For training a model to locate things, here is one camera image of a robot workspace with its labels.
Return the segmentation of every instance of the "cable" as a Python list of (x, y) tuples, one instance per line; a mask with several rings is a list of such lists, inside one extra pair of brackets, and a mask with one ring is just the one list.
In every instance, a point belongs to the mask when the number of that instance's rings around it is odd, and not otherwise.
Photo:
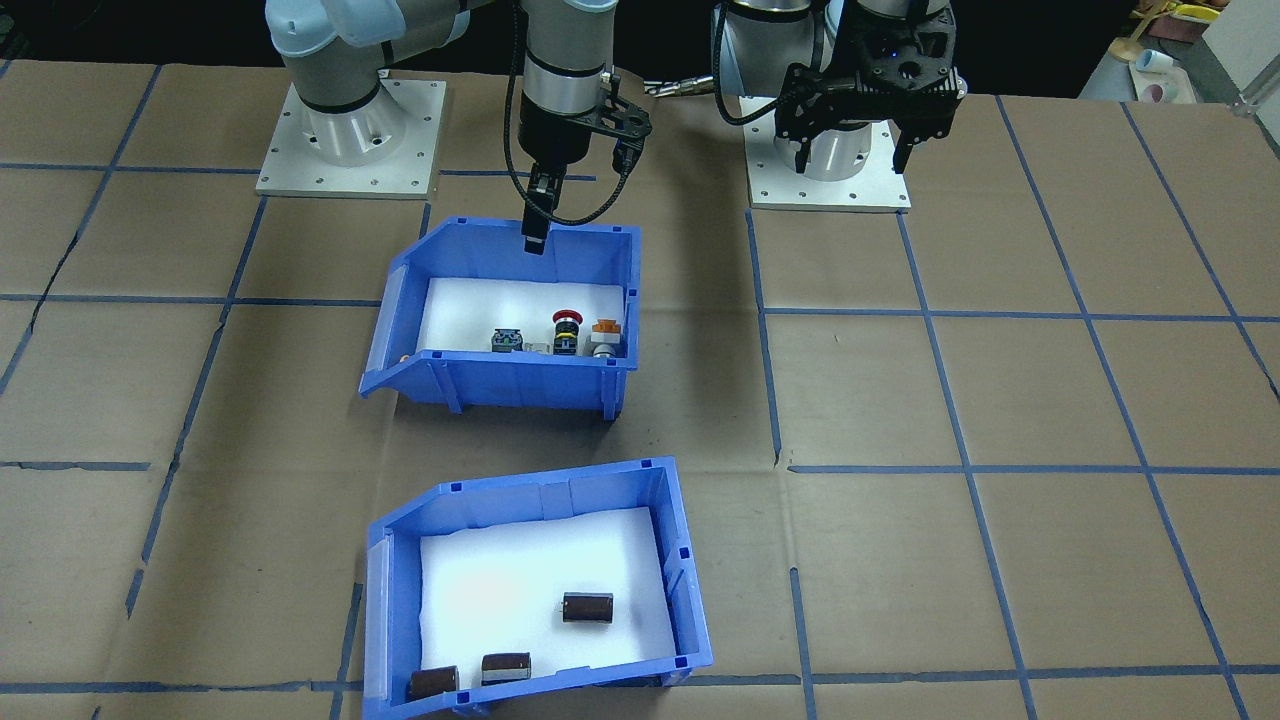
[(716, 18), (716, 40), (713, 40), (712, 45), (712, 86), (714, 88), (714, 92), (712, 92), (712, 95), (716, 96), (716, 109), (719, 110), (721, 119), (723, 119), (726, 123), (731, 126), (741, 127), (741, 126), (749, 126), (755, 120), (759, 120), (764, 115), (768, 115), (769, 113), (776, 110), (777, 106), (782, 102), (782, 97), (776, 97), (771, 100), (765, 106), (751, 113), (750, 115), (742, 115), (741, 118), (735, 118), (733, 115), (730, 114), (728, 108), (724, 106), (724, 91), (721, 87), (721, 77), (719, 77), (721, 44), (724, 42), (724, 19), (727, 17), (728, 17), (728, 1), (724, 1), (721, 3), (719, 17)]
[(524, 49), (522, 33), (520, 32), (520, 0), (511, 0), (511, 23), (515, 28), (516, 41), (512, 44), (511, 72), (507, 73), (507, 100), (502, 108), (502, 151), (507, 160), (507, 177), (511, 178), (511, 184), (516, 186), (516, 192), (518, 192), (521, 200), (525, 201), (525, 206), (543, 217), (543, 219), (567, 227), (585, 225), (607, 213), (609, 208), (617, 202), (618, 196), (622, 195), (622, 188), (627, 184), (627, 178), (631, 177), (631, 168), (626, 168), (623, 172), (618, 173), (618, 184), (613, 188), (613, 195), (604, 201), (604, 205), (600, 205), (594, 213), (586, 215), (585, 218), (570, 220), (561, 218), (554, 213), (548, 213), (534, 204), (534, 200), (529, 197), (529, 193), (525, 192), (525, 187), (520, 183), (520, 176), (516, 174), (516, 161), (511, 158), (511, 105), (512, 99), (516, 95), (516, 70), (520, 69), (520, 55)]

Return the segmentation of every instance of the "white foam insert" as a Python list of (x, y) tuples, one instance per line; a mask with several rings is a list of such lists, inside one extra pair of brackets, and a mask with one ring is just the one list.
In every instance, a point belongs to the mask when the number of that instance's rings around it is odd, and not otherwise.
[[(564, 623), (566, 592), (613, 593), (613, 623)], [(532, 676), (676, 655), (649, 510), (608, 510), (422, 538), (422, 667), (529, 652)]]
[(622, 295), (617, 284), (433, 278), (417, 350), (488, 352), (497, 328), (516, 328), (525, 342), (550, 343), (556, 334), (552, 315), (567, 307), (582, 314), (577, 354), (590, 355), (588, 338), (595, 320), (623, 320)]

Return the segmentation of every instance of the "wall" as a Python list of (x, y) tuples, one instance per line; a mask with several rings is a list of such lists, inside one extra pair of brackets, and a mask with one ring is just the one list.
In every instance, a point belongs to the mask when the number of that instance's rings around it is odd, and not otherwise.
[[(1280, 1), (1231, 0), (1204, 32), (1204, 42), (1243, 88), (1280, 54)], [(1262, 105), (1258, 119), (1272, 137), (1280, 137), (1280, 94)]]

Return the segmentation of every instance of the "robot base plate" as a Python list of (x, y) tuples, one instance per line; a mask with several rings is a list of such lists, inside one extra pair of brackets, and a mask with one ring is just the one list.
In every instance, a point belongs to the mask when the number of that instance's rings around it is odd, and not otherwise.
[(326, 163), (307, 146), (302, 100), (289, 86), (271, 146), (262, 160), (257, 193), (425, 200), (435, 172), (444, 82), (388, 79), (383, 85), (413, 122), (407, 128), (403, 145), (393, 155), (355, 168)]
[[(742, 113), (754, 113), (769, 97), (740, 99)], [(893, 138), (888, 122), (872, 123), (872, 150), (865, 167), (846, 181), (815, 181), (796, 174), (773, 146), (773, 113), (745, 126), (746, 173), (751, 208), (772, 210), (835, 210), (896, 213), (911, 206), (906, 181), (893, 172)]]

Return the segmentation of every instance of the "blue plastic bin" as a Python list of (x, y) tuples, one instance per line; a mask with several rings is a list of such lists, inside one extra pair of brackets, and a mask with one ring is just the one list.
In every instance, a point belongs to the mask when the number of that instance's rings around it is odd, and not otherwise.
[[(553, 227), (544, 255), (525, 252), (520, 223), (449, 218), (392, 260), (360, 395), (392, 388), (415, 402), (599, 410), (617, 418), (640, 352), (640, 228)], [(417, 351), (433, 278), (611, 284), (623, 288), (617, 357)]]
[[(406, 702), (410, 675), (421, 669), (424, 536), (632, 507), (648, 507), (653, 520), (676, 656), (567, 669)], [(712, 664), (710, 635), (673, 457), (436, 486), (370, 525), (367, 571), (365, 720), (403, 720), (438, 710), (486, 715), (489, 703), (499, 700), (584, 685), (635, 684), (640, 679), (645, 684), (671, 685), (695, 667)]]

